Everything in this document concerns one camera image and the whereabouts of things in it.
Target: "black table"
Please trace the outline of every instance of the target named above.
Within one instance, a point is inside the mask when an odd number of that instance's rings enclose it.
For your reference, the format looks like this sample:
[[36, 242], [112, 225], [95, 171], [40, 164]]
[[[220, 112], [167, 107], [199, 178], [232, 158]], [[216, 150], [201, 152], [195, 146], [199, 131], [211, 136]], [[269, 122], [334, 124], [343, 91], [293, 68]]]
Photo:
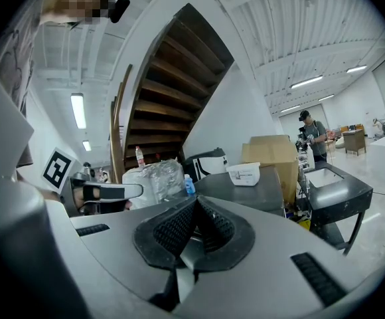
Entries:
[[[283, 217], [283, 194], [276, 169], [261, 167], [259, 170], [259, 182], [253, 187], [236, 186], [232, 183], [228, 173], [218, 173], [208, 175], [194, 183], [196, 193], [239, 203]], [[187, 196], [185, 190], [174, 195], [174, 197], [184, 196]]]
[[[344, 249], [343, 254], [347, 255], [358, 235], [365, 211], [370, 207], [372, 187], [325, 162], [317, 162], [312, 171], [322, 169], [328, 169], [343, 179], [320, 187], [315, 187], [310, 181], [309, 189], [305, 181], [300, 181], [301, 192], [306, 199], [298, 199], [298, 206], [306, 204], [312, 211], [311, 232], [338, 250]], [[358, 215], [358, 219], [349, 241], [344, 242], [335, 222], [354, 215]]]

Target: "white ceiling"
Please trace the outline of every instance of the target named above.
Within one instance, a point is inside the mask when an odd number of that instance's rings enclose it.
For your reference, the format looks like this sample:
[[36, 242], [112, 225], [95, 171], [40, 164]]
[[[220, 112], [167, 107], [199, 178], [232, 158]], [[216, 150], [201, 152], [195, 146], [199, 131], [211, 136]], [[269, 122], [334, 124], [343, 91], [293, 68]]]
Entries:
[[[35, 86], [38, 94], [82, 160], [107, 164], [109, 132], [104, 115], [109, 83], [123, 41], [151, 0], [131, 0], [118, 24], [100, 23], [68, 31], [49, 24], [35, 46]], [[254, 76], [272, 114], [295, 106], [310, 106], [337, 94], [363, 72], [347, 74], [358, 64], [373, 65], [385, 53], [385, 22], [368, 0], [219, 0], [235, 25]], [[291, 90], [296, 82], [323, 74], [324, 79]], [[79, 130], [70, 104], [71, 92], [85, 98], [87, 130]], [[92, 151], [86, 153], [82, 141]]]

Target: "black pants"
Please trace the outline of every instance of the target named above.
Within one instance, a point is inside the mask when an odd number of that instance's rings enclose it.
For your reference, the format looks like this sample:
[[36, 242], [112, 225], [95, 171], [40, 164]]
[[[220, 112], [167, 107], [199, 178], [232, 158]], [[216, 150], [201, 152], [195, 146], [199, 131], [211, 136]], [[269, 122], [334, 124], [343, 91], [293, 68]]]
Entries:
[[315, 163], [319, 162], [319, 161], [326, 162], [327, 161], [327, 153], [322, 154], [322, 155], [313, 155], [313, 159], [315, 160]]

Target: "cardboard box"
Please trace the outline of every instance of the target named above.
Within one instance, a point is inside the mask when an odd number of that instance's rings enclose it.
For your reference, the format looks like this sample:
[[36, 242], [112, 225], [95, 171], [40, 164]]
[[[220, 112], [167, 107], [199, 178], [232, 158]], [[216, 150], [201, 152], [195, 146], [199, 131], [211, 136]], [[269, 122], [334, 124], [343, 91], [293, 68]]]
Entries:
[[287, 135], [252, 137], [243, 144], [243, 163], [260, 162], [262, 167], [274, 165], [278, 171], [285, 202], [294, 203], [299, 162], [297, 150]]

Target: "man's arm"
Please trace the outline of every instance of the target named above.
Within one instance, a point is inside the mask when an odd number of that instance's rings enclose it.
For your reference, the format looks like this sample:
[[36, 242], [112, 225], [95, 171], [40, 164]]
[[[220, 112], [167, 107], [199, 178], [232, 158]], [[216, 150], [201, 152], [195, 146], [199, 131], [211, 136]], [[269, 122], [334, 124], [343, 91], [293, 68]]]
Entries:
[[317, 120], [317, 128], [321, 135], [315, 138], [315, 143], [323, 143], [327, 139], [327, 132], [325, 131], [324, 125], [318, 120]]

